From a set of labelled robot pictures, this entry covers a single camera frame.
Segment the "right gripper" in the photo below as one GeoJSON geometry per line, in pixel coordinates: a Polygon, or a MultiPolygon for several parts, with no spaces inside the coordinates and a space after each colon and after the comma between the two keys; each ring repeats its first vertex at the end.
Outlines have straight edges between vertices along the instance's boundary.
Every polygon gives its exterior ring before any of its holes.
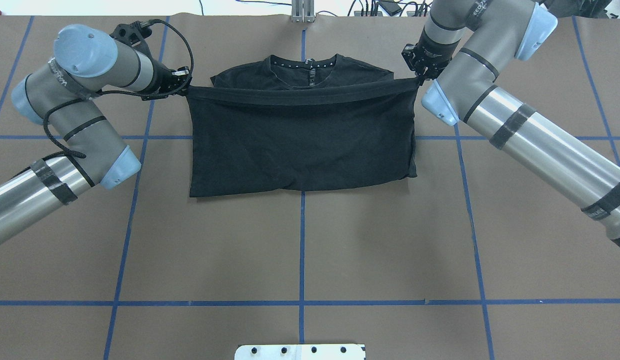
{"type": "Polygon", "coordinates": [[[408,68],[415,76],[424,80],[425,76],[439,76],[451,62],[453,44],[406,44],[401,51],[408,68]]]}

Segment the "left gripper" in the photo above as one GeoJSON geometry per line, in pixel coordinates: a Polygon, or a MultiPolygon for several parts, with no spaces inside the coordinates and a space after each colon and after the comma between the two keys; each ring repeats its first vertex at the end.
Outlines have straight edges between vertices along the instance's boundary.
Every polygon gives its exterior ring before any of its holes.
{"type": "Polygon", "coordinates": [[[191,77],[189,67],[171,69],[152,59],[153,76],[150,84],[146,87],[147,99],[165,99],[170,96],[187,96],[190,85],[187,84],[191,77]]]}

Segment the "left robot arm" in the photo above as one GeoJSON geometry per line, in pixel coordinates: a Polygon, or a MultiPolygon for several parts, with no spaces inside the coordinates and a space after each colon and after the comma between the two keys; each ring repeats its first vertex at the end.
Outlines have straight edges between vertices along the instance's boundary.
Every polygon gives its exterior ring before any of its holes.
{"type": "Polygon", "coordinates": [[[121,23],[111,33],[80,23],[61,29],[45,66],[13,89],[13,107],[40,125],[58,151],[35,160],[0,186],[0,246],[89,189],[113,189],[141,162],[95,104],[104,95],[143,101],[184,96],[188,66],[168,68],[146,43],[162,19],[121,23]]]}

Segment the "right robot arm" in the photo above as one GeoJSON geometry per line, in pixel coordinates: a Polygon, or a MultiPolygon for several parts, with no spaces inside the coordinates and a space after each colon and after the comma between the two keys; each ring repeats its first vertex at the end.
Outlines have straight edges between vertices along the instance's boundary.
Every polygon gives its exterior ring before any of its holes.
{"type": "Polygon", "coordinates": [[[425,109],[488,139],[602,224],[620,248],[620,166],[496,84],[558,23],[534,0],[435,0],[418,43],[403,57],[420,81],[432,81],[422,96],[425,109]]]}

